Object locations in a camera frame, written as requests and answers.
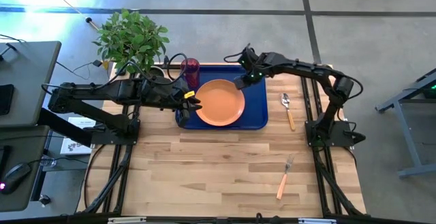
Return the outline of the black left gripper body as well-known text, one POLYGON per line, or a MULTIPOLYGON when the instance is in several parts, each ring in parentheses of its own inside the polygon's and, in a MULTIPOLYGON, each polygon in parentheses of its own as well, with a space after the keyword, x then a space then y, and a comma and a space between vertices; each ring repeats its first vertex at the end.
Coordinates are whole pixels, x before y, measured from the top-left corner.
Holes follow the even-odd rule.
POLYGON ((176 114, 176 123, 179 127, 185 127, 191 117, 191 113, 195 110, 196 105, 189 98, 185 98, 187 89, 180 83, 169 84, 170 94, 167 97, 167 109, 172 110, 176 114))

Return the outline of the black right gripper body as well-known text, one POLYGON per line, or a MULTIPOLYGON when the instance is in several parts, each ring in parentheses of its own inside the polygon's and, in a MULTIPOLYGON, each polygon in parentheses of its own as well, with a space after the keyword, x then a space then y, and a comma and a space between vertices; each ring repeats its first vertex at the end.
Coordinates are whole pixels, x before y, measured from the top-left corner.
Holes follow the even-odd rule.
POLYGON ((238 77, 239 80, 260 81, 268 77, 268 71, 262 66, 263 60, 250 45, 243 48, 237 62, 245 70, 244 74, 238 77))

